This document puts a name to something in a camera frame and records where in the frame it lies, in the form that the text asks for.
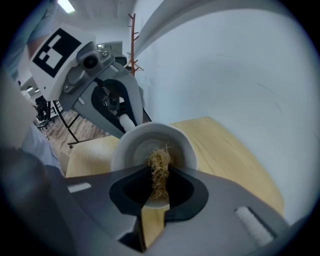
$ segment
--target white wall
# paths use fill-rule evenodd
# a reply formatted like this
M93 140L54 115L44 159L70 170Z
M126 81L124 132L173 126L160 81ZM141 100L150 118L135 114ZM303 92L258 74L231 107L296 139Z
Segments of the white wall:
M54 28L57 28L61 23L67 23L85 31L90 31L96 36L96 43L107 43L122 41L122 51L125 53L129 51L129 27L127 26L127 19L119 19L112 17L104 17L95 20L67 19L64 16L58 16L54 23Z
M137 32L141 31L148 19L163 1L164 0L136 0L132 13L135 13L134 28Z
M152 120L209 115L241 140L279 187L292 224L319 195L316 57L292 19L257 9L226 10L163 35L138 56L145 71L135 76Z

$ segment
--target black stand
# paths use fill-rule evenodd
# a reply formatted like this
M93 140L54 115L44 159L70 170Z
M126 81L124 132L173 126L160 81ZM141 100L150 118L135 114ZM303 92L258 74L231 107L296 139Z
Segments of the black stand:
M73 132L70 130L70 127L74 124L74 122L78 119L78 117L80 116L80 114L78 114L73 120L72 122L70 123L70 125L68 125L65 121L65 119L63 118L58 106L57 106L57 103L56 101L54 100L53 101L53 105L55 107L55 110L58 114L58 116L61 118L61 121L62 123L64 124L64 126L67 128L68 132L71 134L71 136L74 138L75 142L70 142L68 143L69 145L69 148L72 149L73 148L73 145L74 144L78 144L78 143L81 143L81 142L87 142L87 141L91 141L91 139L86 139L86 140L78 140L77 137L73 134Z

